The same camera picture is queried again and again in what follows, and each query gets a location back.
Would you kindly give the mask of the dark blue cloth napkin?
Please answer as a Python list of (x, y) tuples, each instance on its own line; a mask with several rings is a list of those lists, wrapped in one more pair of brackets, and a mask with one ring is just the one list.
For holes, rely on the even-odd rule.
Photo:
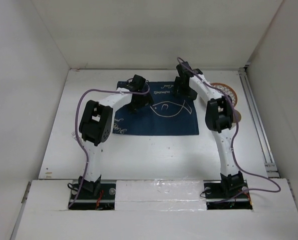
[(115, 113), (113, 134), (131, 136), (195, 136), (199, 134), (194, 100), (172, 94), (173, 82), (150, 82), (153, 104), (135, 113), (127, 106)]

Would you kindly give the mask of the floral patterned plate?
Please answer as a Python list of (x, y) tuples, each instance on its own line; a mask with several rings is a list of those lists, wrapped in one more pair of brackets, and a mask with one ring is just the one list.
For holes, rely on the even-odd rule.
[(238, 97), (237, 97), (237, 94), (233, 88), (231, 88), (230, 86), (228, 86), (224, 83), (219, 83), (219, 82), (211, 83), (211, 85), (213, 87), (215, 87), (217, 89), (221, 89), (223, 92), (225, 92), (231, 98), (232, 104), (234, 107), (237, 105)]

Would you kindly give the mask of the brown paper cup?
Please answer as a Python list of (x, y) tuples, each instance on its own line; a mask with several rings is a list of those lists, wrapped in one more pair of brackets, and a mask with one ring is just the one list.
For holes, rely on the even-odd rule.
[(235, 110), (235, 119), (234, 122), (235, 123), (239, 123), (241, 121), (241, 113), (238, 110)]

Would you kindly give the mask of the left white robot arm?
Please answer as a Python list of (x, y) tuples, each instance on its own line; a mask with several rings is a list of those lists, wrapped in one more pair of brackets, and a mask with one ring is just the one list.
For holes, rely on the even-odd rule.
[(109, 93), (99, 101), (87, 101), (80, 123), (76, 124), (75, 132), (80, 133), (78, 144), (86, 154), (86, 166), (83, 175), (79, 177), (78, 191), (89, 198), (95, 198), (101, 191), (100, 158), (101, 147), (109, 138), (116, 111), (127, 106), (132, 112), (153, 104), (149, 93), (150, 87), (147, 80), (139, 75), (134, 75), (124, 85), (115, 91), (90, 89), (86, 91), (78, 102), (76, 116), (79, 114), (83, 98), (90, 92)]

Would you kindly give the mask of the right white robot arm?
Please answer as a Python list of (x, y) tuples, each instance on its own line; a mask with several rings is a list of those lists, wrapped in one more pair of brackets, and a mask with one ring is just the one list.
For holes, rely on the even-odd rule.
[(220, 191), (223, 198), (229, 198), (244, 185), (242, 172), (233, 157), (232, 138), (236, 127), (233, 125), (232, 100), (223, 90), (212, 86), (200, 69), (192, 69), (180, 57), (177, 60), (179, 76), (175, 79), (173, 92), (175, 95), (200, 97), (206, 103), (205, 124), (216, 141), (220, 159)]

